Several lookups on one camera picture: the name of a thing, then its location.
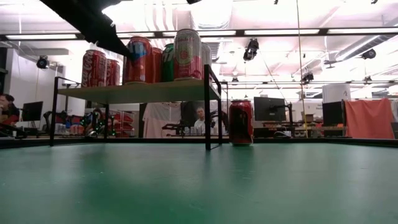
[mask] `ceiling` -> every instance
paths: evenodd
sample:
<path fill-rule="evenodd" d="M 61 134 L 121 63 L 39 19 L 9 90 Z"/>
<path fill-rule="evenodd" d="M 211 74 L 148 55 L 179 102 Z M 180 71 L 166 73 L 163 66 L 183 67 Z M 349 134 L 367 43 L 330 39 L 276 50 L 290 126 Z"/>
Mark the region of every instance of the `ceiling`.
<path fill-rule="evenodd" d="M 280 0 L 277 5 L 274 0 L 202 2 L 201 6 L 190 6 L 185 0 L 123 1 L 104 12 L 115 22 L 118 32 L 190 28 L 191 11 L 199 12 L 194 14 L 194 19 L 203 23 L 222 23 L 227 20 L 228 29 L 380 27 L 398 17 L 396 0 L 379 0 L 376 4 L 371 4 L 371 0 L 298 0 L 298 15 L 296 0 Z M 77 31 L 38 0 L 0 0 L 0 34 L 54 32 Z M 306 64 L 310 64 L 308 68 L 316 80 L 362 80 L 368 75 L 377 75 L 373 80 L 398 78 L 398 73 L 391 70 L 396 65 L 395 58 L 398 56 L 398 37 L 375 47 L 377 57 L 374 59 L 352 58 L 333 64 L 332 69 L 326 69 L 329 66 L 323 65 L 327 59 L 325 56 L 339 52 L 362 38 L 364 36 L 360 35 L 301 37 L 299 41 L 298 37 L 260 37 L 257 39 L 260 52 L 247 63 L 244 63 L 243 53 L 249 39 L 224 38 L 217 61 L 219 64 L 213 64 L 213 69 L 220 79 L 227 81 L 236 73 L 241 81 L 299 81 L 300 68 L 306 72 L 303 67 Z M 152 43 L 162 47 L 171 41 L 172 39 L 162 39 L 153 40 Z M 8 44 L 17 47 L 17 42 Z M 21 44 L 26 54 L 34 54 L 36 49 L 68 49 L 68 55 L 51 58 L 64 64 L 68 64 L 64 61 L 73 57 L 81 57 L 90 48 L 88 43 L 80 40 Z M 383 75 L 382 72 L 386 69 L 390 72 Z"/>

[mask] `shelf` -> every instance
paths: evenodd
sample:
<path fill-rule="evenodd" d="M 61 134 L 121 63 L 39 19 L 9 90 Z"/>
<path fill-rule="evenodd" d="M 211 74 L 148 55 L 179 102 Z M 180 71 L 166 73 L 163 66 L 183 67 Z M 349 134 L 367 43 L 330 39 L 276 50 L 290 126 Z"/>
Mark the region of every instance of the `shelf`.
<path fill-rule="evenodd" d="M 154 84 L 70 88 L 58 90 L 58 94 L 102 104 L 160 103 L 204 100 L 205 88 L 203 80 L 187 80 Z M 210 85 L 210 100 L 218 100 L 219 98 L 220 96 L 213 85 Z"/>

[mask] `person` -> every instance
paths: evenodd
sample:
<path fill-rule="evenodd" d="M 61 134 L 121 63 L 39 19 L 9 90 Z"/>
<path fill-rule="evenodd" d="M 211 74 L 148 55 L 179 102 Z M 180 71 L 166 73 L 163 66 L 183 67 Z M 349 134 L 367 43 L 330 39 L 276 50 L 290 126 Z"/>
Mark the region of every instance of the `person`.
<path fill-rule="evenodd" d="M 205 133 L 205 110 L 202 107 L 197 108 L 198 119 L 195 121 L 193 127 L 196 129 L 197 133 Z"/>
<path fill-rule="evenodd" d="M 19 110 L 14 105 L 14 97 L 8 94 L 0 95 L 0 123 L 15 125 L 19 121 Z"/>

